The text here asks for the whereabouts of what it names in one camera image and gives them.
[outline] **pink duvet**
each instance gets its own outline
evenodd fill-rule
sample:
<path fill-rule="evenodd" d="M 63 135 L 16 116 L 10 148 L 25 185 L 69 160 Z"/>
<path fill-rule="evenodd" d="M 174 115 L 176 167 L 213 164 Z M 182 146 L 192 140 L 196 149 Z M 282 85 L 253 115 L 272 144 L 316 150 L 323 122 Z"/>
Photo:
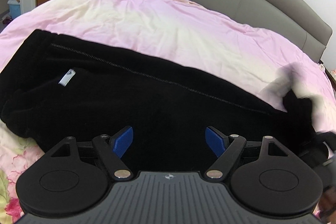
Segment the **pink duvet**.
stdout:
<path fill-rule="evenodd" d="M 315 95 L 314 127 L 336 130 L 336 104 L 324 71 L 279 34 L 234 22 L 187 0 L 51 0 L 26 13 L 0 34 L 0 71 L 35 29 L 129 48 L 195 67 L 247 90 L 281 109 L 264 88 L 278 69 L 297 63 L 299 96 Z M 15 183 L 43 152 L 0 123 L 0 223 L 22 214 Z"/>

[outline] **black fleece pants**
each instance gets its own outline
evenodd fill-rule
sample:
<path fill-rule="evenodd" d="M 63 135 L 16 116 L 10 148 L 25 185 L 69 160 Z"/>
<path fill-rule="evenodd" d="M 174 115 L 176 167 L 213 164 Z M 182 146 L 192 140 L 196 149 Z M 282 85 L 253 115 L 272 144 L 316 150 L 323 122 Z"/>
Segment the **black fleece pants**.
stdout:
<path fill-rule="evenodd" d="M 62 77 L 73 69 L 66 86 Z M 205 128 L 288 144 L 287 113 L 209 73 L 132 50 L 34 31 L 0 74 L 1 119 L 47 151 L 66 136 L 90 141 L 124 126 L 122 160 L 138 170 L 206 170 Z"/>

